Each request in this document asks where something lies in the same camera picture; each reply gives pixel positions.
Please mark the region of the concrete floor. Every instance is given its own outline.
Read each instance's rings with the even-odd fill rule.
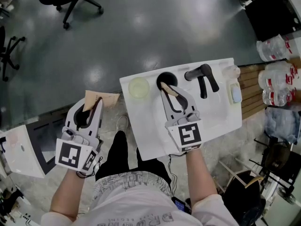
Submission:
[[[119,98],[117,105],[113,109],[106,109],[104,111],[102,127],[99,131],[100,138],[104,141],[100,152],[103,156],[102,163],[106,161],[109,149],[114,140],[117,119],[126,112],[127,110],[123,97]],[[264,122],[265,116],[264,110],[262,110],[244,120],[241,128],[202,145],[201,150],[207,167],[210,170],[211,175],[215,177],[222,186],[226,186],[230,175],[226,169],[218,164],[219,160],[226,163],[233,171],[239,171],[242,167],[235,163],[235,160],[231,155],[239,157],[251,167],[254,164],[248,162],[248,159],[261,161],[263,148],[261,145],[255,143],[253,139],[257,138],[264,141],[260,138],[264,131]],[[128,164],[130,169],[132,169],[137,167],[137,144],[131,127],[127,130],[127,143]],[[161,157],[159,160],[165,164],[166,170],[168,171],[167,165],[169,157]],[[175,196],[184,201],[186,198],[189,198],[185,156],[172,158],[171,171],[178,176]],[[17,173],[12,173],[11,178],[14,183],[21,188],[22,193],[24,193],[25,197],[34,207],[47,212],[50,208],[52,196],[60,185],[65,173],[66,168],[55,166],[45,178],[28,177]],[[8,188],[12,187],[9,178],[3,179],[3,182]],[[94,177],[86,179],[81,196],[79,212],[87,212],[92,201],[94,183]]]
[[[1,83],[2,126],[75,103],[86,89],[120,90],[119,78],[163,67],[233,57],[237,65],[260,62],[256,36],[238,0],[95,0],[79,2],[71,29],[54,6],[14,0],[4,24],[9,37],[26,42],[12,55]]]

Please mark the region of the cardboard piece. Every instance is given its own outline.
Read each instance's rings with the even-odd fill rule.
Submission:
[[[104,107],[113,107],[116,105],[120,94],[102,93],[86,90],[85,106],[83,112],[91,110],[97,100],[101,97],[103,99]]]

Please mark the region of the plastic water bottle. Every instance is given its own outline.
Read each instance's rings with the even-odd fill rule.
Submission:
[[[298,73],[294,65],[286,61],[278,61],[265,66],[265,70],[284,70],[287,75],[292,75],[293,78]]]
[[[285,70],[263,70],[258,75],[258,84],[266,91],[289,89],[292,83],[292,76]]]
[[[265,62],[289,57],[289,50],[285,45],[284,39],[280,35],[264,42],[257,41],[256,48],[260,58]]]
[[[266,105],[284,106],[291,101],[289,90],[266,91],[262,92],[262,100]]]

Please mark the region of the white tile floor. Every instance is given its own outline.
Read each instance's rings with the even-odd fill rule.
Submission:
[[[100,137],[104,141],[101,149],[103,162],[106,160],[116,133],[116,121],[119,116],[125,113],[126,107],[123,97],[120,97],[115,108],[108,109],[104,112],[102,127],[100,128]],[[215,176],[216,180],[222,186],[225,186],[229,180],[229,174],[218,164],[218,160],[223,160],[223,162],[230,165],[233,170],[239,170],[239,168],[237,164],[233,162],[231,154],[240,157],[244,161],[251,158],[257,161],[260,160],[262,147],[255,143],[253,139],[260,137],[263,131],[264,111],[261,111],[247,120],[244,120],[240,129],[203,144],[201,150],[205,162],[212,175]],[[128,163],[131,169],[137,166],[135,152],[137,145],[131,127],[129,127],[127,131],[127,142]],[[165,164],[167,169],[169,157],[162,157],[159,158],[159,160]],[[178,176],[175,195],[179,199],[185,200],[189,197],[185,157],[173,158],[171,171]],[[21,191],[32,205],[46,212],[49,210],[52,196],[62,181],[65,172],[65,168],[56,166],[43,179],[27,177],[16,173],[12,173],[11,178],[21,188]],[[9,179],[4,182],[11,187],[11,181]],[[94,182],[95,178],[86,179],[79,212],[87,211],[92,199],[92,187]]]

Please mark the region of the black handle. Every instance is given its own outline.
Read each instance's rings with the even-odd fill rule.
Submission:
[[[206,84],[203,76],[198,77],[198,83],[199,88],[201,90],[201,98],[206,99],[207,98],[207,90],[206,90]]]
[[[215,78],[212,74],[211,67],[208,64],[203,64],[201,65],[201,72],[203,73],[204,76],[206,76],[209,80],[209,83],[211,85],[212,91],[217,92],[220,90],[218,84],[215,81]]]
[[[206,99],[207,98],[207,90],[206,90],[206,84],[205,84],[205,80],[204,77],[207,77],[209,80],[209,83],[211,85],[212,91],[213,92],[217,92],[219,91],[219,86],[215,81],[215,78],[212,74],[212,70],[211,67],[208,64],[203,64],[200,67],[188,71],[184,74],[184,78],[187,81],[191,81],[195,78],[198,79],[198,83],[199,83],[199,88],[201,90],[201,98],[202,99]]]

